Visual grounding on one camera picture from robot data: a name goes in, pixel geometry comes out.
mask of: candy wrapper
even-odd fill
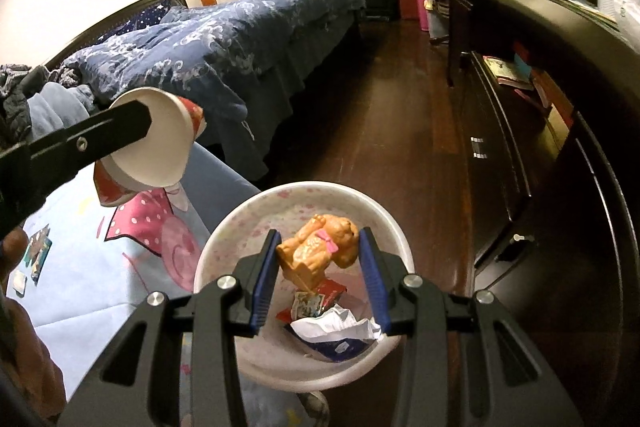
[[[319,317],[293,321],[286,329],[332,362],[357,357],[382,334],[375,320],[357,321],[350,310],[338,304]]]
[[[335,304],[337,299],[347,291],[347,286],[325,279],[316,288],[315,293],[296,291],[291,308],[282,310],[276,318],[286,324],[304,317],[319,317]]]
[[[362,318],[368,306],[347,293],[331,279],[324,280],[318,293],[297,291],[290,309],[276,316],[286,330],[318,355],[321,360],[343,362],[356,357],[380,337],[373,319]]]

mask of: crumpled white paper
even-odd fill
[[[343,339],[373,341],[382,330],[373,319],[356,320],[351,310],[336,304],[319,317],[307,317],[291,323],[291,328],[309,343],[335,342]]]

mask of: person's hand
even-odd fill
[[[22,229],[14,229],[2,241],[0,282],[4,307],[14,326],[15,364],[1,360],[2,369],[13,380],[33,410],[41,417],[59,415],[66,405],[62,371],[53,363],[49,350],[36,335],[31,319],[18,302],[7,299],[9,274],[18,266],[29,240]]]

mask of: wooden headboard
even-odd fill
[[[86,48],[87,46],[91,46],[95,43],[95,41],[97,41],[98,38],[100,38],[100,36],[124,24],[129,19],[131,19],[131,17],[141,12],[147,6],[151,6],[157,1],[159,0],[139,0],[133,4],[130,4],[126,8],[117,11],[116,13],[112,13],[108,17],[102,19],[100,22],[95,23],[89,29],[86,29],[85,31],[80,33],[54,57],[51,57],[49,60],[47,60],[47,62],[44,63],[44,66],[46,66],[49,71],[55,70],[60,66],[65,58],[72,55],[78,50]],[[182,4],[183,6],[187,6],[186,0],[175,1]]]

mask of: pink bow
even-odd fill
[[[326,249],[329,251],[329,253],[335,253],[338,251],[338,245],[334,243],[334,240],[331,239],[331,236],[326,232],[325,229],[318,230],[316,232],[316,235],[326,243]]]

